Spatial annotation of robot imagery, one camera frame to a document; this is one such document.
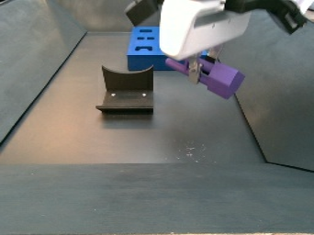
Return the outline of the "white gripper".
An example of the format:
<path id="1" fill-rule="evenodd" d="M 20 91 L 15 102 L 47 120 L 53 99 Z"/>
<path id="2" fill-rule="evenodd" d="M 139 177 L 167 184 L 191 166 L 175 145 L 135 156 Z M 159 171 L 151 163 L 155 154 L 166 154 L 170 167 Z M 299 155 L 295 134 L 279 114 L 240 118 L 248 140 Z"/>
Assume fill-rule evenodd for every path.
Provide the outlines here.
<path id="1" fill-rule="evenodd" d="M 204 50 L 208 61 L 218 60 L 219 45 L 243 35 L 250 14 L 224 9 L 220 0 L 164 0 L 160 9 L 159 47 L 163 53 L 180 61 L 188 58 L 188 80 L 196 84 Z"/>

